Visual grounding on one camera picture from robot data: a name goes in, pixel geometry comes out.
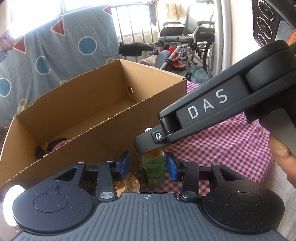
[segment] finger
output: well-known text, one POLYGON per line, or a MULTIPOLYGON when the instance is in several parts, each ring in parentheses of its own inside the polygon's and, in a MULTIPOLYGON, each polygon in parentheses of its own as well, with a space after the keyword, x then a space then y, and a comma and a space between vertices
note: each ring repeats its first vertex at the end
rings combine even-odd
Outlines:
POLYGON ((290 155, 288 147, 273 135, 269 137, 269 148, 275 154, 276 163, 287 174, 288 181, 296 188, 296 158, 290 155))
POLYGON ((289 157, 290 150, 289 148, 279 141, 277 138, 275 138, 272 134, 269 136, 269 148, 271 153, 278 157, 287 158, 289 157))
POLYGON ((296 179, 287 175, 287 180, 296 188, 296 179))
POLYGON ((276 163, 283 169, 283 171, 287 174, 289 178, 289 182, 291 180, 296 180, 296 158, 290 155, 287 158, 275 156, 276 163))

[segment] red checkered tablecloth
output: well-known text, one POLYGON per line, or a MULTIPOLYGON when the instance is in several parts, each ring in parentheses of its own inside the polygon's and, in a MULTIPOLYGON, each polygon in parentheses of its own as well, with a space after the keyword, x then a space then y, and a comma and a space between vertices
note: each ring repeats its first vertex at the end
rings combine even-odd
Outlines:
MULTIPOLYGON (((187 82, 187 93, 197 88, 187 82)), ((238 173, 261 183, 270 170, 274 156, 268 148, 269 132, 258 121, 248 124, 244 113, 221 122, 199 134, 185 138, 167 147, 181 160, 196 161, 200 166, 210 166, 220 162, 238 173)), ((173 182, 168 172, 165 182, 159 188, 146 186, 141 171, 135 172, 141 184, 141 192, 180 192, 182 182, 173 182)), ((200 182, 200 195, 209 192, 209 183, 200 182)))

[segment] red triangle pattern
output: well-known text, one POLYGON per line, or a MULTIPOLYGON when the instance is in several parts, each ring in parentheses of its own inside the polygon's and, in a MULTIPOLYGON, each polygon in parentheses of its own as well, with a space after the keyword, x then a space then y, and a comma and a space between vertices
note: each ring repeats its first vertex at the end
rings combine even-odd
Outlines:
POLYGON ((111 6, 104 8, 102 11, 104 11, 105 13, 108 13, 112 16, 111 6))
POLYGON ((14 44, 13 49, 26 53, 25 35, 14 44))
POLYGON ((64 19, 61 18, 53 27, 50 29, 53 32, 65 36, 64 19))

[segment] cardboard box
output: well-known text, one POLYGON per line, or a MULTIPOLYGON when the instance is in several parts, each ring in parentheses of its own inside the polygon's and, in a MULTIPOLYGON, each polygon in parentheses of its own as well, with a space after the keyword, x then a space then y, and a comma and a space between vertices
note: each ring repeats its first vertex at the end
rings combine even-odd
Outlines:
POLYGON ((181 76, 145 65, 115 60, 80 75, 41 96, 12 120, 0 156, 0 195, 16 184, 29 188, 73 163, 96 166, 131 153, 133 144, 157 113, 186 94, 181 76), (71 141, 35 160, 35 148, 60 137, 71 141))

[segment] green bottle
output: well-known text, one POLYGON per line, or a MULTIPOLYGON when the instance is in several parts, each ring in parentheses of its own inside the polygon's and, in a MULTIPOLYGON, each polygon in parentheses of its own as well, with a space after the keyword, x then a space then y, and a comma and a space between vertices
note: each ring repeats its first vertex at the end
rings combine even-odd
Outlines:
POLYGON ((165 180, 165 154, 161 149, 150 151, 142 156, 141 166, 146 170, 148 185, 159 187, 165 180))

